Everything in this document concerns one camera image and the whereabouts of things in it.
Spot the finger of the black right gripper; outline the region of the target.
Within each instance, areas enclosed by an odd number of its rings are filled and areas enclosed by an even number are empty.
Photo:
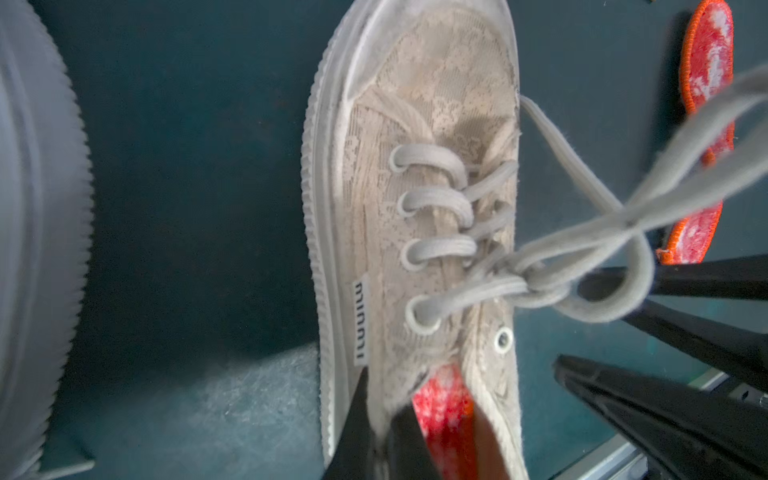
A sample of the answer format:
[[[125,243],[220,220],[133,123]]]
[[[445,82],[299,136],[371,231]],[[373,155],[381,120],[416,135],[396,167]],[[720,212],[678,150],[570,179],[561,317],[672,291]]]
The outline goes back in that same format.
[[[645,301],[623,321],[657,340],[767,391],[767,335]]]
[[[660,265],[654,273],[651,295],[766,300],[766,254],[700,264]],[[628,276],[626,267],[601,268],[578,285],[578,294],[601,300],[614,293]]]

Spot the beige lace sneaker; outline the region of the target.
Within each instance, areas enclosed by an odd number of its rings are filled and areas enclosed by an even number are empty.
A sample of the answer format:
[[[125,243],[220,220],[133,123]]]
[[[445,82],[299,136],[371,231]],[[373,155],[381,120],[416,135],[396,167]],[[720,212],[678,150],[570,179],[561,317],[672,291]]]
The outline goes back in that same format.
[[[766,174],[765,127],[723,162],[694,168],[766,98],[765,67],[737,77],[621,202],[521,94],[506,2],[354,2],[318,66],[301,159],[324,457],[339,443],[355,375],[368,372],[368,419],[383,440],[437,370],[455,364],[490,422],[506,479],[527,478],[515,311],[551,307],[598,324],[635,310],[655,272],[646,233]],[[519,247],[522,114],[598,216]],[[614,293],[578,294],[588,274],[609,267],[627,268]]]

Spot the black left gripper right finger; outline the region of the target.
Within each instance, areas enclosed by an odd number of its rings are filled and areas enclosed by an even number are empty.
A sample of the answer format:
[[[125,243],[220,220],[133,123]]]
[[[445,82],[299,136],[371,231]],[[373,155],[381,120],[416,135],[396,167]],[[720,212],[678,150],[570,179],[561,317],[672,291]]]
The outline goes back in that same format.
[[[764,408],[581,357],[553,371],[670,479],[767,477]]]

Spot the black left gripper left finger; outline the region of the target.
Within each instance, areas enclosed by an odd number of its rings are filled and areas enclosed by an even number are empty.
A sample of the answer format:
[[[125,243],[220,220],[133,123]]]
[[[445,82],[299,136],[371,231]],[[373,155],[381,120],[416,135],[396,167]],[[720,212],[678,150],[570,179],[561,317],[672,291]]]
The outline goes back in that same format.
[[[324,480],[440,480],[411,405],[393,418],[387,436],[376,438],[367,411],[368,372],[360,375],[342,434]]]

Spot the white sneaker front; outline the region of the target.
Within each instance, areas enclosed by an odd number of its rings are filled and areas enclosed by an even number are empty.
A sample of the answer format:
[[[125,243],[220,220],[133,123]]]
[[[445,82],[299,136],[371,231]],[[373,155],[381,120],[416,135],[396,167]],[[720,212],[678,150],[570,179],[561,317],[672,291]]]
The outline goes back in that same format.
[[[72,83],[26,1],[1,5],[1,475],[31,479],[76,334],[94,188]]]

